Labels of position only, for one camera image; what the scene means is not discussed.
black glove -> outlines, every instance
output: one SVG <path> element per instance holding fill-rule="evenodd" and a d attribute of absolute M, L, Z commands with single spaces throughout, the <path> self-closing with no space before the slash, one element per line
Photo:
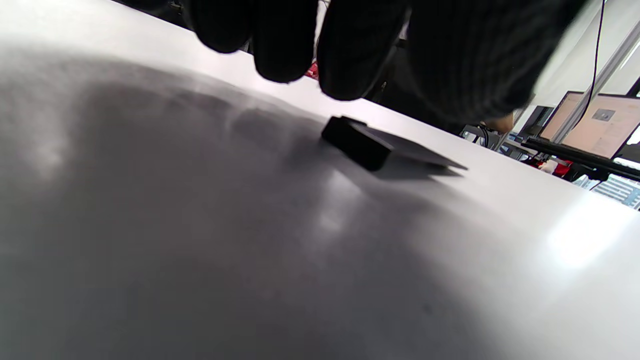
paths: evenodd
<path fill-rule="evenodd" d="M 425 103 L 451 122 L 503 117 L 523 106 L 585 0 L 332 0 L 317 48 L 320 86 L 363 96 L 410 12 L 409 59 Z M 165 0 L 125 0 L 152 8 Z M 221 53 L 252 40 L 255 66 L 286 83 L 310 67 L 317 0 L 185 0 L 188 23 Z"/>

black rectangular object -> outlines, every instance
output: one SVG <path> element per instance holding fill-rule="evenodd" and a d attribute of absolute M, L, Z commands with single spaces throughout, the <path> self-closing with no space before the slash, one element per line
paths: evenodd
<path fill-rule="evenodd" d="M 324 127 L 322 138 L 369 171 L 378 171 L 395 160 L 467 169 L 418 143 L 372 129 L 348 117 L 332 117 Z"/>

white table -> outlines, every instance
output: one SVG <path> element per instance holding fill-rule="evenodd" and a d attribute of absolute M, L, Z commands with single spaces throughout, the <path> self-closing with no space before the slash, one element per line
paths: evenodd
<path fill-rule="evenodd" d="M 340 114 L 470 170 L 379 179 Z M 5 4 L 0 130 L 2 359 L 640 356 L 636 212 L 108 0 Z"/>

black cable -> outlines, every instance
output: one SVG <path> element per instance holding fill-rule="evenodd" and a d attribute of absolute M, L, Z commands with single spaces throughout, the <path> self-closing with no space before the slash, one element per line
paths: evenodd
<path fill-rule="evenodd" d="M 589 99 L 587 99 L 587 105 L 582 110 L 582 115 L 578 121 L 582 120 L 584 114 L 587 113 L 587 109 L 589 108 L 589 104 L 591 103 L 591 98 L 593 97 L 593 87 L 596 86 L 596 75 L 598 73 L 598 51 L 600 49 L 600 35 L 602 34 L 602 18 L 604 18 L 604 5 L 607 0 L 602 0 L 602 8 L 600 9 L 600 25 L 598 25 L 598 38 L 596 39 L 596 58 L 593 62 L 593 80 L 591 80 L 591 88 L 589 89 Z"/>
<path fill-rule="evenodd" d="M 486 129 L 484 127 L 480 127 L 480 131 L 482 131 L 482 134 L 484 136 L 484 147 L 486 147 L 487 149 L 489 148 L 488 144 L 489 144 L 489 133 L 487 133 Z"/>
<path fill-rule="evenodd" d="M 591 191 L 591 190 L 595 189 L 595 188 L 596 188 L 598 185 L 600 185 L 600 184 L 602 184 L 602 180 L 600 180 L 596 185 L 593 185 L 593 186 L 589 189 L 589 191 Z"/>

monitor screen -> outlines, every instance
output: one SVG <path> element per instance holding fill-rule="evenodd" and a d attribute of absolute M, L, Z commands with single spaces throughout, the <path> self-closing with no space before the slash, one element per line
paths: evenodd
<path fill-rule="evenodd" d="M 600 94 L 562 143 L 612 158 L 639 124 L 640 98 Z"/>
<path fill-rule="evenodd" d="M 560 129 L 562 124 L 564 124 L 565 120 L 569 117 L 569 115 L 571 115 L 573 109 L 575 109 L 575 107 L 578 105 L 581 97 L 581 92 L 566 93 L 564 99 L 560 102 L 560 105 L 558 105 L 554 113 L 551 114 L 551 117 L 547 121 L 547 124 L 540 134 L 540 137 L 551 140 L 551 138 L 554 137 L 556 132 Z"/>

